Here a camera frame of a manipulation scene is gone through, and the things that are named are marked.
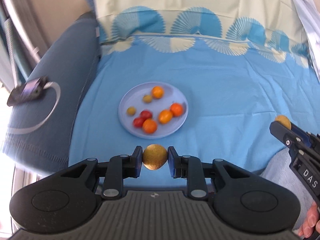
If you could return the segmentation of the right hand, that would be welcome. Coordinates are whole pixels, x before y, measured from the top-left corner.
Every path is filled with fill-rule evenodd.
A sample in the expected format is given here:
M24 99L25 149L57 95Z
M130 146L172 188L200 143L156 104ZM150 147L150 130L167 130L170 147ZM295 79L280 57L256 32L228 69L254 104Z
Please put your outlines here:
M299 237L309 238L316 231L319 233L319 211L316 202L313 202L307 211L306 218L298 230Z

